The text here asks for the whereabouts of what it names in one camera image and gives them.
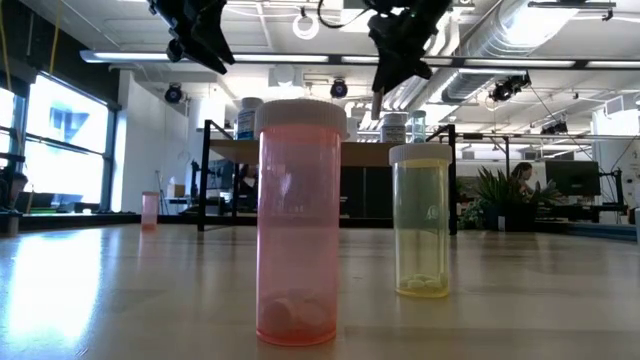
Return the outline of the long ceiling light strip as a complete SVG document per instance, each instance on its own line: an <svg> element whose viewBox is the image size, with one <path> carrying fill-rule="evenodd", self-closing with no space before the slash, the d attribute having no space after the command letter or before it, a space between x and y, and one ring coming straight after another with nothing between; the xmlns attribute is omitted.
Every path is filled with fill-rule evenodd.
<svg viewBox="0 0 640 360"><path fill-rule="evenodd" d="M82 50L81 58L87 63L169 63L165 53L159 52L106 52ZM324 64L329 62L328 55L296 55L276 53L239 53L235 55L237 63L291 63Z"/></svg>
<svg viewBox="0 0 640 360"><path fill-rule="evenodd" d="M552 58L474 58L428 56L422 61L434 67L488 69L546 69L593 71L640 71L638 59L552 59Z"/></svg>

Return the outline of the large window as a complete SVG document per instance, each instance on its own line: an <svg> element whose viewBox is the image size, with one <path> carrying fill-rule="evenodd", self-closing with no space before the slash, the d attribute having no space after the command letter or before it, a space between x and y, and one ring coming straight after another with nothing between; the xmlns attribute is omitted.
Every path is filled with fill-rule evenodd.
<svg viewBox="0 0 640 360"><path fill-rule="evenodd" d="M37 76L29 89L23 170L31 189L98 203L109 115L106 104Z"/></svg>

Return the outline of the tall pink pill bottle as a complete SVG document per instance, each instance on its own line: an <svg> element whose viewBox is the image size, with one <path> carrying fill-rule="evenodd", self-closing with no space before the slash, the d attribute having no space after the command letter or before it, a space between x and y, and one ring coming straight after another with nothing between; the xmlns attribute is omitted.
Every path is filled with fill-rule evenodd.
<svg viewBox="0 0 640 360"><path fill-rule="evenodd" d="M336 334L341 145L346 114L310 99L256 112L256 333L282 346Z"/></svg>

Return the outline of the silver ventilation duct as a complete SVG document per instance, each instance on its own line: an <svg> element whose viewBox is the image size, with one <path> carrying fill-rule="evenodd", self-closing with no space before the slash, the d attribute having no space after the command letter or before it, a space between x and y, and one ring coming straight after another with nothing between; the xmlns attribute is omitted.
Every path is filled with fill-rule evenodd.
<svg viewBox="0 0 640 360"><path fill-rule="evenodd" d="M456 52L462 57L526 57L553 38L579 10L530 7L530 2L502 0ZM460 103L493 80L495 74L442 72L445 82L435 92L444 102Z"/></svg>

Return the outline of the yellow pill bottle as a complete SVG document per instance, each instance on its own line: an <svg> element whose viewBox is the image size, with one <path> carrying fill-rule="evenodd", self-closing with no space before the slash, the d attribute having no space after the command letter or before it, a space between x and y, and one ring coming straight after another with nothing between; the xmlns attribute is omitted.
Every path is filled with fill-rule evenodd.
<svg viewBox="0 0 640 360"><path fill-rule="evenodd" d="M395 291L421 298L449 294L451 148L407 143L389 151L393 184Z"/></svg>

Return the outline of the short red pill bottle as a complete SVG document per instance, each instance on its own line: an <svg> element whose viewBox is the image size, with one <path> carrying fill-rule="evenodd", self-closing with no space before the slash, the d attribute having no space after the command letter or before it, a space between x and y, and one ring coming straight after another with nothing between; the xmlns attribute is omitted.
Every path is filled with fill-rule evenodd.
<svg viewBox="0 0 640 360"><path fill-rule="evenodd" d="M159 193L142 193L141 228L143 231L152 231L157 228L159 214Z"/></svg>

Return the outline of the teal translucent pill bottle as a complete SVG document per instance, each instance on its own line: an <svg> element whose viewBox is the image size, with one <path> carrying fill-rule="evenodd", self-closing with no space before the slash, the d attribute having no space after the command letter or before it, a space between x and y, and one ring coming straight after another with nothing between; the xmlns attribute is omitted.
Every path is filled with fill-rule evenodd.
<svg viewBox="0 0 640 360"><path fill-rule="evenodd" d="M426 138L426 112L416 110L409 117L411 128L411 143L423 143Z"/></svg>

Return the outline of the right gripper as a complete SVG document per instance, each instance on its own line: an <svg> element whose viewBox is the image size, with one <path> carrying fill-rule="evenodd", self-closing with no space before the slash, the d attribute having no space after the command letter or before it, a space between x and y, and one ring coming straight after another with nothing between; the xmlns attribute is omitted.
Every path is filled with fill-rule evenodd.
<svg viewBox="0 0 640 360"><path fill-rule="evenodd" d="M384 96L417 76L429 80L432 69L422 58L424 45L438 33L437 24L452 0L367 0L376 12L367 23L378 51L372 85L371 119L379 120Z"/></svg>

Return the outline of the black computer monitor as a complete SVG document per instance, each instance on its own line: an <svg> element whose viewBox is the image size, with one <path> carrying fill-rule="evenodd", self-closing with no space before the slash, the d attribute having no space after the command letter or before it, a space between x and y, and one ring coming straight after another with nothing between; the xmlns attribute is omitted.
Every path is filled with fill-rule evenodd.
<svg viewBox="0 0 640 360"><path fill-rule="evenodd" d="M600 172L597 162L553 160L545 162L546 179L553 181L565 196L599 196Z"/></svg>

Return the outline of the white bottle blue label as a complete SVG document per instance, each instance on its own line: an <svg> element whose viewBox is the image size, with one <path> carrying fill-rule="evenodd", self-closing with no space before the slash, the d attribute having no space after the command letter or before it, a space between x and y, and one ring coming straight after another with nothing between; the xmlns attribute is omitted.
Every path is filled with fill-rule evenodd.
<svg viewBox="0 0 640 360"><path fill-rule="evenodd" d="M246 97L241 100L241 109L235 121L237 140L254 139L255 113L262 104L263 100L256 97Z"/></svg>

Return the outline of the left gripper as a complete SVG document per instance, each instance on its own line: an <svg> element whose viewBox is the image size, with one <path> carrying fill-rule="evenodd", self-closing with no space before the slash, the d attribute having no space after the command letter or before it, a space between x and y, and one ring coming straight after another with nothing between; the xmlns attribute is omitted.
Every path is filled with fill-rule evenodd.
<svg viewBox="0 0 640 360"><path fill-rule="evenodd" d="M222 75L227 73L223 63L235 63L221 29L226 0L147 0L147 3L150 13L159 16L175 38L167 45L171 62L188 59ZM191 37L196 42L178 40Z"/></svg>

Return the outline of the green potted plant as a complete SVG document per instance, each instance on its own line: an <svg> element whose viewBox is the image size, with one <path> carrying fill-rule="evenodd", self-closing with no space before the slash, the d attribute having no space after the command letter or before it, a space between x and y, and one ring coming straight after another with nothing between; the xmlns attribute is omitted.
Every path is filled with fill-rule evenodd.
<svg viewBox="0 0 640 360"><path fill-rule="evenodd" d="M511 175L482 167L477 176L477 196L459 215L458 229L531 232L539 208L556 205L562 197L553 181L545 187L536 182L531 188L532 195L521 195Z"/></svg>

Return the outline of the small wooden shelf table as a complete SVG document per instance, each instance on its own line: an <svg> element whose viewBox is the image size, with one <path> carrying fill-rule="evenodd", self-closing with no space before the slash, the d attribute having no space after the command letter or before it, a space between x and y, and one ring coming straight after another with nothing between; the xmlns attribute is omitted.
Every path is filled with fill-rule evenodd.
<svg viewBox="0 0 640 360"><path fill-rule="evenodd" d="M240 164L256 165L259 162L259 142L257 140L234 140L223 128L219 127L212 120L205 121L203 130L203 149L201 164L204 169L200 176L200 189L204 192L206 179L208 174L209 151L213 150L216 154L230 160L235 168L235 174L239 172ZM446 138L448 144L445 146L452 155L451 164L448 167L449 180L449 232L456 235L458 232L457 213L456 213L456 128L454 125L446 125L440 127L436 132L426 138L427 141L435 138ZM389 165L389 150L393 147L390 143L358 143L344 142L342 149L341 164L347 167L386 167ZM199 196L197 228L199 231L204 230L206 224L220 225L243 225L254 226L257 224L256 219L239 220L237 215L237 195L232 198L231 217L209 222L206 219L205 197L204 193Z"/></svg>

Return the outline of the person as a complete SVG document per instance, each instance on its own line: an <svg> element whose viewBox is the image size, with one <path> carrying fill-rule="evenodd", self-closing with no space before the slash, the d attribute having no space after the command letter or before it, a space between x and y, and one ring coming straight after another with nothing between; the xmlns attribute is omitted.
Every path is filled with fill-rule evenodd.
<svg viewBox="0 0 640 360"><path fill-rule="evenodd" d="M521 195L530 196L534 193L534 190L528 184L532 174L533 166L528 162L520 162L512 170L511 178L517 184L518 192Z"/></svg>

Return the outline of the large white supplement bottle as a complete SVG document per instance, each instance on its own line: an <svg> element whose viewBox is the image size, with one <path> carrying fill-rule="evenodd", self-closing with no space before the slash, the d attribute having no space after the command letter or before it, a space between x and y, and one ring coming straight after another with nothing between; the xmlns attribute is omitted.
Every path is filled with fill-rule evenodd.
<svg viewBox="0 0 640 360"><path fill-rule="evenodd" d="M380 141L404 144L406 142L407 116L403 113L387 113L381 120Z"/></svg>

